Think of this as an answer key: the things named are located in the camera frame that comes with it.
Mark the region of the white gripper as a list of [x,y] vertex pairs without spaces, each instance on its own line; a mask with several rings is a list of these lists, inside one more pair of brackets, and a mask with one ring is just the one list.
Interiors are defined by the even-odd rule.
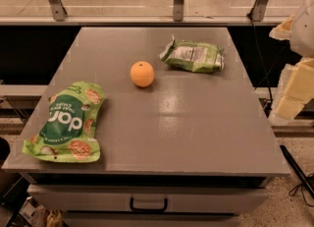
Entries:
[[269,36],[289,40],[290,49],[303,56],[286,64],[281,72],[277,93],[269,115],[272,125],[286,125],[314,98],[314,0],[305,0],[297,10],[273,28]]

